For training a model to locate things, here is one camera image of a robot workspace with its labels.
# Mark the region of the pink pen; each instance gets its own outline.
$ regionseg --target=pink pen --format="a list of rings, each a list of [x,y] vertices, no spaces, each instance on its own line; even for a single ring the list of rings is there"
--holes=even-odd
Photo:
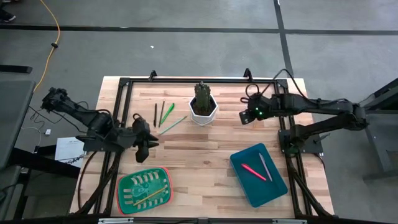
[[[267,179],[263,177],[262,175],[258,174],[256,171],[254,171],[252,168],[250,168],[247,164],[242,164],[243,168],[247,169],[250,173],[256,175],[258,178],[262,179],[263,181],[266,181]]]

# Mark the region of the wooden tabletop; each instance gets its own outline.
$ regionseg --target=wooden tabletop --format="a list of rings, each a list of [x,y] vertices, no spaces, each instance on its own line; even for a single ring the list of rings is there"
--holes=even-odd
[[[119,78],[104,77],[97,109],[113,110]],[[298,78],[296,82],[306,94],[304,80]],[[291,80],[288,80],[288,84],[291,93],[298,93]],[[123,153],[118,178],[142,169],[165,166],[173,182],[174,199],[170,203],[131,216],[293,218],[290,191],[259,208],[250,206],[229,163],[231,154],[257,143],[264,143],[289,188],[286,162],[284,155],[280,152],[277,138],[277,132],[280,129],[279,120],[271,118],[243,126],[238,113],[246,109],[246,105],[239,101],[240,97],[245,96],[246,84],[209,84],[219,108],[211,124],[199,126],[190,119],[188,107],[188,102],[194,95],[194,85],[194,83],[135,83],[132,88],[127,125],[132,124],[132,115],[139,113],[150,124],[151,133],[158,136],[158,133],[176,120],[185,115],[189,118],[159,136],[160,145],[150,149],[150,155],[144,163],[136,162],[134,148],[127,149]],[[273,92],[273,88],[268,88],[264,95],[270,97]],[[126,91],[122,97],[119,120],[125,95]],[[160,128],[154,128],[154,105],[157,103],[157,118],[159,118],[163,100],[165,100],[164,113],[171,103],[175,103],[175,108]],[[295,116],[295,122],[307,125],[313,123],[313,119],[311,114],[302,113]],[[97,153],[84,174],[81,185],[83,203],[88,200],[98,185],[103,157],[104,153]],[[323,207],[333,213],[325,171],[319,158],[312,154],[303,154],[303,164],[309,189]],[[101,211],[105,207],[108,187],[104,192]],[[298,186],[297,193],[300,208],[304,212],[302,192]],[[75,194],[70,211],[75,212],[77,208]],[[112,216],[121,216],[117,207],[116,194]]]

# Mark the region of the gray concrete floor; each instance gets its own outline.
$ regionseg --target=gray concrete floor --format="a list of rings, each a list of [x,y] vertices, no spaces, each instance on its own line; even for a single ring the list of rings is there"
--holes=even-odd
[[[106,0],[49,1],[61,25],[134,27],[277,28],[272,0]],[[396,30],[398,1],[280,0],[287,29]],[[39,1],[8,5],[16,23],[53,24]],[[4,74],[0,80],[39,81],[53,31],[0,30],[0,63],[33,67],[30,75]],[[398,36],[288,35],[295,76],[304,78],[312,98],[361,101],[397,78]],[[257,77],[273,77],[284,68],[279,34],[220,34],[170,32],[62,32],[43,84],[31,106],[39,108],[47,90],[61,87],[76,101],[94,108],[105,75],[240,77],[246,67]],[[29,120],[24,127],[38,126]],[[316,121],[324,116],[314,116]],[[65,121],[46,122],[52,129],[41,145],[77,135]],[[17,146],[31,151],[38,141],[23,130]],[[376,153],[364,132],[334,131],[323,141],[326,174],[337,215],[345,218],[398,222],[398,180],[363,182],[378,169]],[[54,189],[63,185],[63,191]],[[33,199],[26,217],[65,214],[75,180],[43,175],[30,183]]]

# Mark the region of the white hexagonal pot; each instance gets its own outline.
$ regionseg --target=white hexagonal pot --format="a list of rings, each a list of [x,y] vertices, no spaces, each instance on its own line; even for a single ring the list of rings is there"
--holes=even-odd
[[[203,126],[203,125],[206,125],[206,124],[210,124],[214,120],[218,105],[217,105],[217,102],[214,99],[213,95],[210,94],[210,96],[211,96],[211,99],[213,100],[213,103],[215,104],[215,108],[214,108],[213,112],[211,112],[211,114],[209,116],[196,115],[195,112],[193,112],[192,104],[196,100],[195,97],[193,97],[192,100],[189,101],[189,103],[188,103],[189,104],[189,108],[191,109],[191,119],[192,119],[192,121],[194,121],[196,124],[199,124],[200,126]]]

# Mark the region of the green plastic basket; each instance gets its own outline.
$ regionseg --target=green plastic basket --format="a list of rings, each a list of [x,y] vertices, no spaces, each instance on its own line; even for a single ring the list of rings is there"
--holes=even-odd
[[[135,203],[140,202],[160,189],[163,190],[134,206]],[[117,189],[119,211],[123,215],[128,215],[163,205],[172,200],[172,189],[169,172],[163,167],[125,175],[119,179]]]

